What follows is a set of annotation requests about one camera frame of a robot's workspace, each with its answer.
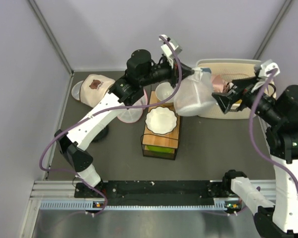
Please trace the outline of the white mesh laundry bag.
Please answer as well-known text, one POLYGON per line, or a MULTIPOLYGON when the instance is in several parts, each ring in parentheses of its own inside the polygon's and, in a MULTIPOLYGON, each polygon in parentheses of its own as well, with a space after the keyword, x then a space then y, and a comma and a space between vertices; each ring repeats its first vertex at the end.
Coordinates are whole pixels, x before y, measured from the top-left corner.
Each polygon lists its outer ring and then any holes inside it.
POLYGON ((181 81, 180 87, 173 97, 173 105, 182 117, 198 116, 216 104, 212 97, 214 92, 210 68, 196 67, 194 74, 181 81))

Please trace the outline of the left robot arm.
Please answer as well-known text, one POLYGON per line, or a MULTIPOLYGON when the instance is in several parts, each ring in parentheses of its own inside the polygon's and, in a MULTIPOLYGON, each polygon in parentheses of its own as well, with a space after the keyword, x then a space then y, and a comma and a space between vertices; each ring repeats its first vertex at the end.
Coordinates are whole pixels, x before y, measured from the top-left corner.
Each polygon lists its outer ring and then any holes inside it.
POLYGON ((169 81, 172 87, 194 73, 193 69, 173 56, 161 56, 155 63, 149 51, 140 49, 127 60, 123 76, 114 82, 102 100, 68 132, 58 130, 55 139, 60 153, 77 176, 85 181, 85 190, 99 196, 103 185, 93 165, 93 157, 86 151, 92 140, 120 113, 130 109, 144 95, 144 87, 169 81))

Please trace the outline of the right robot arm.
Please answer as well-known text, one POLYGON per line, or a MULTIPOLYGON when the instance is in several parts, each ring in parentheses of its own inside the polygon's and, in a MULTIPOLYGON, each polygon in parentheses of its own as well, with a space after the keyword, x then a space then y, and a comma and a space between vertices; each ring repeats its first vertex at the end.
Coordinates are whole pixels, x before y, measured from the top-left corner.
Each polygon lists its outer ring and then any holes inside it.
POLYGON ((249 108, 267 123, 268 161, 276 179, 276 201, 271 202, 251 184, 245 173, 225 173, 222 191, 239 196, 253 215, 263 238, 298 238, 298 85, 288 86, 278 98, 255 88, 257 78, 234 80, 226 93, 213 93, 220 109, 227 113, 240 101, 239 110, 249 108))

